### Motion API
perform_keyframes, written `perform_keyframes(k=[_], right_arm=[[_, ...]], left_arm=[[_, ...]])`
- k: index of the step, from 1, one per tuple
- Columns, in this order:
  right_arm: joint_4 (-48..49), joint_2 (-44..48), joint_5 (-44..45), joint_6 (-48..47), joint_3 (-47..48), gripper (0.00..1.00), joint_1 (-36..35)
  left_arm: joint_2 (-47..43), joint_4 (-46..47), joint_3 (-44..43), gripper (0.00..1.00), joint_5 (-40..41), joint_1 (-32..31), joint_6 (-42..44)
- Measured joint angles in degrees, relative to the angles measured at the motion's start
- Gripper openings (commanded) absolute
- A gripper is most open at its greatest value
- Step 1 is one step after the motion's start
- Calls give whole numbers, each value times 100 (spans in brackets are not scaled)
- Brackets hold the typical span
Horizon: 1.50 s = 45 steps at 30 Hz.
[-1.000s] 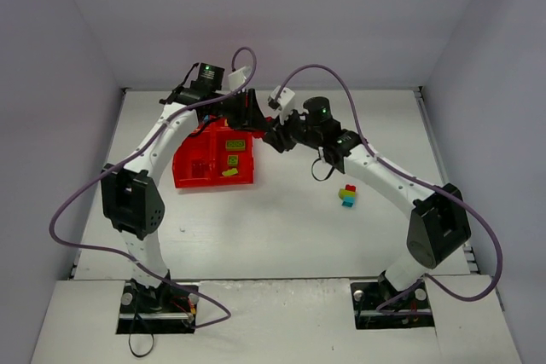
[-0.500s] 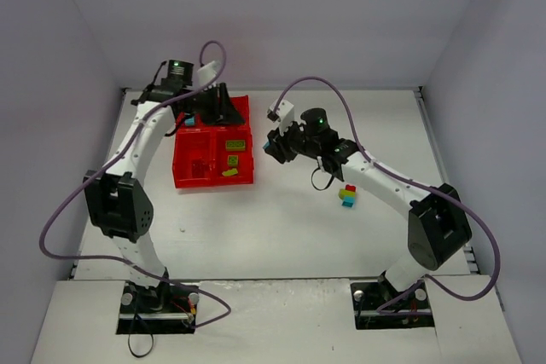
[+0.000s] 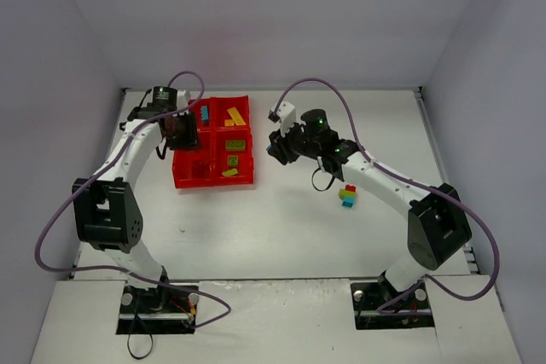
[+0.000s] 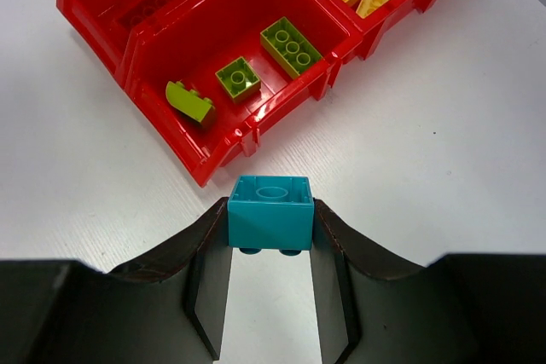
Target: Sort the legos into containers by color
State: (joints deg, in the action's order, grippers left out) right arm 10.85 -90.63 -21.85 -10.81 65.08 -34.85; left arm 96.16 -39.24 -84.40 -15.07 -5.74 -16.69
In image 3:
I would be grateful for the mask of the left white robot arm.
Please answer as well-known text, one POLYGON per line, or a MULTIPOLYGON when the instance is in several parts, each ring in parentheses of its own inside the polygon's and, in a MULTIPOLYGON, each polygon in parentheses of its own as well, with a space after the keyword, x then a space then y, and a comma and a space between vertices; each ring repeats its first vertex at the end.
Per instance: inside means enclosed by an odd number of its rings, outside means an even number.
POLYGON ((143 216, 133 188, 162 142, 171 150, 198 144, 195 114, 189 110, 148 122, 186 107, 190 93, 167 86, 155 86, 150 92, 152 101, 134 107, 121 126, 123 135, 98 170, 102 175, 73 201, 79 240, 111 257, 126 271, 128 285, 142 291, 157 288, 168 277, 142 241, 143 216))

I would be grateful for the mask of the yellow long lego brick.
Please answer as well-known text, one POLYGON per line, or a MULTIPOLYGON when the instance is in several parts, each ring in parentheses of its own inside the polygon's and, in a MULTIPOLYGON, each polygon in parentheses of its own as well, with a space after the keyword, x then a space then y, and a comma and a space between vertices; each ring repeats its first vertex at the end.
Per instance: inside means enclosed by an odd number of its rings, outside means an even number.
POLYGON ((225 127, 234 127, 234 126, 236 126, 236 125, 233 124, 230 115, 229 115, 228 118, 226 118, 226 119, 224 120, 224 126, 225 126, 225 127))

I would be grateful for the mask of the red curved lego brick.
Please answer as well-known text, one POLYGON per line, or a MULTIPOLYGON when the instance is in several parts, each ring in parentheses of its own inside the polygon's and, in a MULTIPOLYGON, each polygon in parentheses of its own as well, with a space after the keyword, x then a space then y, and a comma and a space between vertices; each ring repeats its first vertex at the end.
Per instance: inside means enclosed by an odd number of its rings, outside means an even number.
POLYGON ((210 177, 211 164, 209 161, 193 160, 191 164, 192 179, 208 179, 210 177))

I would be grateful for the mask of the green curved lego piece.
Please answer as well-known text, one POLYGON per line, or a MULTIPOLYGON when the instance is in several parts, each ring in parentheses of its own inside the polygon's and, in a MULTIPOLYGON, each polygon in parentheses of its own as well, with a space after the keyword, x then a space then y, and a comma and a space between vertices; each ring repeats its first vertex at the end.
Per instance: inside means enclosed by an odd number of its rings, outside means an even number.
POLYGON ((236 168, 231 168, 222 172, 223 177, 232 177, 232 176, 237 176, 238 174, 239 172, 236 168))

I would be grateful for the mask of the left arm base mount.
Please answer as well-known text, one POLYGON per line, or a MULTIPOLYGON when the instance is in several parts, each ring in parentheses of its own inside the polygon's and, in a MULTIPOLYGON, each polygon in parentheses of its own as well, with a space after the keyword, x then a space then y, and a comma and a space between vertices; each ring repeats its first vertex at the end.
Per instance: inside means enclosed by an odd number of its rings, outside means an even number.
POLYGON ((181 335, 195 333, 198 286, 187 290, 147 290, 125 285, 120 298, 117 335, 181 335))

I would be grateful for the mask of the blue long lego brick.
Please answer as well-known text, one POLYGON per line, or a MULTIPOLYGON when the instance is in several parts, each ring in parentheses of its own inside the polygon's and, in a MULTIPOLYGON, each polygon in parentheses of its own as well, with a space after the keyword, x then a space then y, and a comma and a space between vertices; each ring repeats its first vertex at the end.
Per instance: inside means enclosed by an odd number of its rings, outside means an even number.
POLYGON ((200 108, 200 113, 201 113, 201 121, 204 124, 208 124, 210 121, 210 113, 209 113, 208 106, 202 106, 200 108))

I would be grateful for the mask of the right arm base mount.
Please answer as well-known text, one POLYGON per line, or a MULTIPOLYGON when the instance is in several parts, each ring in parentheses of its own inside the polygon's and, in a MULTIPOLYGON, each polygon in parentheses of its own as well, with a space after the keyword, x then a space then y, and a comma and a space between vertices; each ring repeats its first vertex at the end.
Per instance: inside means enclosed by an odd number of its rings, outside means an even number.
POLYGON ((350 292, 358 331, 435 327, 423 280, 400 294, 391 294, 377 281, 352 282, 350 292))

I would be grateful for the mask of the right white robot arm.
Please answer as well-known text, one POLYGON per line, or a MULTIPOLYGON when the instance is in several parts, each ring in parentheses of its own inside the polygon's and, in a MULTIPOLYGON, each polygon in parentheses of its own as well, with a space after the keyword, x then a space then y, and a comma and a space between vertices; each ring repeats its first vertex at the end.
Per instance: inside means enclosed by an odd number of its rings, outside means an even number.
POLYGON ((282 165, 300 157, 313 159, 333 178, 372 194, 407 222, 407 250, 381 275, 395 292, 438 269, 472 238, 465 212, 444 198, 459 199, 452 186, 444 183, 438 187, 440 194, 433 194, 389 177, 354 141, 330 128, 324 110, 312 109, 298 123, 295 107, 283 103, 269 113, 269 120, 279 129, 269 135, 267 152, 282 165))

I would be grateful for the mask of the green lego brick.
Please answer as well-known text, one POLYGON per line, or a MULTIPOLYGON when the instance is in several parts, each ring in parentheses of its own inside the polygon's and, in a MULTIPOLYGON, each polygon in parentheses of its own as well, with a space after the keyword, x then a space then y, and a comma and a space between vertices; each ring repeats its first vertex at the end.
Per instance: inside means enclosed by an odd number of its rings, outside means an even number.
POLYGON ((227 140, 225 142, 225 150, 227 152, 245 152, 246 149, 247 149, 247 144, 242 139, 227 140))

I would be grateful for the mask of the green red blue lego cluster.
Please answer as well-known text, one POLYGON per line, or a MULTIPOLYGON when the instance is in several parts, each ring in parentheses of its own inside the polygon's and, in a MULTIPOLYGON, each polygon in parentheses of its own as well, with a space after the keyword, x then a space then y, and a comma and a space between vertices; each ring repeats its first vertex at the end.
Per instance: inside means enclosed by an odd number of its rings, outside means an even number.
POLYGON ((357 188, 353 185, 345 185, 338 191, 338 197, 341 200, 341 204, 346 208, 352 208, 355 205, 357 196, 357 188))

